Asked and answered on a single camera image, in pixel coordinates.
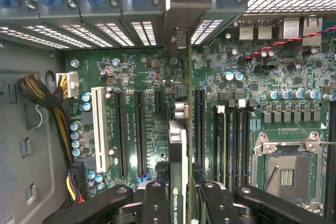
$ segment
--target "white power connector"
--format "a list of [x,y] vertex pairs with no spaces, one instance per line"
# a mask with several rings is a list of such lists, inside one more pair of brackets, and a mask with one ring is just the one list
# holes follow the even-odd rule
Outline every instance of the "white power connector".
[[66,80],[68,81],[68,98],[78,97],[79,96],[79,82],[78,82],[78,73],[69,72],[69,73],[56,73],[56,83],[66,75]]

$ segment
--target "green circuit board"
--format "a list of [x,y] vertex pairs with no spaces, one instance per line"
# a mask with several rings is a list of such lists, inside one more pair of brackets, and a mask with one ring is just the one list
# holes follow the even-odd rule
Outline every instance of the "green circuit board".
[[[324,101],[322,96],[324,88],[335,87],[334,38],[322,38],[321,48],[328,46],[328,49],[311,56],[302,56],[303,49],[299,45],[275,48],[275,56],[262,63],[277,65],[275,71],[256,72],[254,66],[261,64],[261,61],[256,59],[248,63],[237,63],[238,57],[249,55],[269,43],[267,40],[239,41],[219,38],[209,48],[193,49],[192,88],[195,103],[192,116],[194,127],[190,132],[193,132],[195,143],[194,158],[198,162],[203,162],[204,176],[207,180],[222,182],[230,191],[244,183],[265,190],[271,176],[272,165],[277,162],[297,163],[298,167],[295,165],[292,168],[280,167],[277,178],[283,180],[284,184],[270,183],[267,189],[274,194],[283,191],[288,195],[290,190],[298,186],[297,182],[292,180],[303,176],[306,180],[302,187],[305,189],[297,197],[283,196],[283,198],[300,205],[311,204],[309,207],[313,211],[323,214],[327,165],[325,145],[319,154],[299,152],[296,147],[281,149],[277,153],[259,156],[255,165],[253,149],[260,133],[266,133],[270,142],[301,142],[313,131],[318,133],[321,141],[328,140],[330,107],[329,102]],[[233,49],[237,49],[237,54],[232,54]],[[112,59],[115,58],[120,60],[118,67],[112,65]],[[167,160],[168,121],[173,119],[174,114],[174,86],[187,83],[185,62],[179,59],[177,64],[173,65],[170,58],[166,49],[90,50],[66,53],[67,71],[78,72],[80,95],[90,92],[92,87],[101,86],[112,86],[114,91],[124,91],[125,94],[130,170],[127,176],[120,177],[118,158],[111,156],[111,166],[105,174],[105,188],[124,183],[136,189],[139,183],[134,101],[134,93],[137,91],[144,92],[146,161],[149,178],[155,179],[155,164]],[[301,69],[290,69],[290,64],[281,61],[283,58],[294,59],[295,63],[301,64]],[[79,61],[79,67],[76,69],[70,65],[74,59]],[[108,70],[107,77],[102,78],[99,75],[101,69]],[[241,81],[235,79],[228,81],[225,75],[227,72],[240,72],[244,77]],[[308,90],[316,91],[317,99],[271,100],[267,95],[269,91],[291,93],[294,90],[301,90],[304,93]],[[164,112],[160,115],[156,113],[155,91],[160,91],[164,95]],[[246,109],[230,109],[232,102],[235,107],[241,99],[245,99]],[[248,108],[248,102],[252,100],[255,106]],[[72,122],[82,121],[82,104],[80,98],[70,99]],[[217,114],[218,106],[224,106],[228,114]],[[107,112],[111,148],[117,146],[118,141],[116,99],[107,101]],[[204,121],[199,121],[199,113],[204,113],[202,115]],[[198,130],[199,125],[204,125],[201,131]],[[93,157],[95,152],[92,125],[84,124],[82,138],[83,154],[78,159],[86,160]],[[224,145],[221,142],[222,138],[225,138]],[[306,173],[300,174],[297,173],[300,165],[310,168]],[[219,176],[219,170],[223,169],[226,174]],[[93,196],[95,193],[97,189],[92,187],[89,195]]]

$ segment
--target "motherboard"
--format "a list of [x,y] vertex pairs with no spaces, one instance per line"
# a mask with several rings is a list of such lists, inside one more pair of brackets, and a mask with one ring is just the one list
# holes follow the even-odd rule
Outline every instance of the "motherboard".
[[[83,160],[88,196],[116,184],[136,190],[169,158],[169,121],[189,118],[193,161],[204,177],[253,185],[323,214],[335,38],[316,51],[301,43],[250,55],[270,40],[239,40],[228,29],[191,62],[167,49],[66,52],[79,97],[69,99],[73,155]],[[188,97],[192,65],[193,113]]]

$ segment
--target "red wire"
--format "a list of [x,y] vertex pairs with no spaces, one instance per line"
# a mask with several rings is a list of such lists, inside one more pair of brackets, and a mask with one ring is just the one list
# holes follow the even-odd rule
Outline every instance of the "red wire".
[[307,34],[305,36],[300,36],[300,37],[296,37],[296,38],[290,38],[290,39],[287,39],[287,40],[274,42],[273,44],[271,44],[271,45],[269,45],[267,47],[261,48],[259,51],[253,52],[251,55],[249,55],[249,56],[246,57],[246,60],[253,60],[253,58],[254,58],[255,55],[258,55],[259,53],[261,53],[264,50],[271,49],[274,46],[284,45],[284,44],[286,44],[288,42],[291,42],[291,41],[298,41],[298,40],[303,40],[305,38],[310,38],[310,37],[318,36],[318,35],[321,35],[321,34],[328,33],[330,31],[336,31],[336,26],[329,27],[326,30],[319,31],[317,33],[310,33],[310,34]]

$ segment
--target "white pci slot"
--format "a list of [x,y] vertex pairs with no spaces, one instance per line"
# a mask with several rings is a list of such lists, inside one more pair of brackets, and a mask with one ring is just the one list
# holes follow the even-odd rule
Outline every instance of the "white pci slot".
[[105,89],[91,88],[91,94],[97,173],[105,173],[110,166]]

